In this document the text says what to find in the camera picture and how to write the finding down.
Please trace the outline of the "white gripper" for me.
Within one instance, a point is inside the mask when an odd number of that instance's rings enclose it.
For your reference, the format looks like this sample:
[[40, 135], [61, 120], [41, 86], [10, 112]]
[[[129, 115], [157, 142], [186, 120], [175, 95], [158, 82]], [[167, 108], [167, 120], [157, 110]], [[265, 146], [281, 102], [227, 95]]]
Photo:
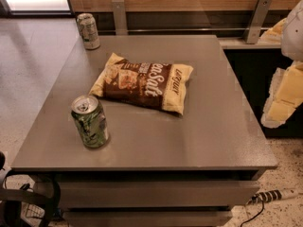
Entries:
[[294, 61], [286, 69], [277, 68], [274, 72], [263, 107], [261, 124], [274, 129], [285, 124], [303, 103], [303, 0], [260, 39], [266, 43], [281, 41], [282, 54]]

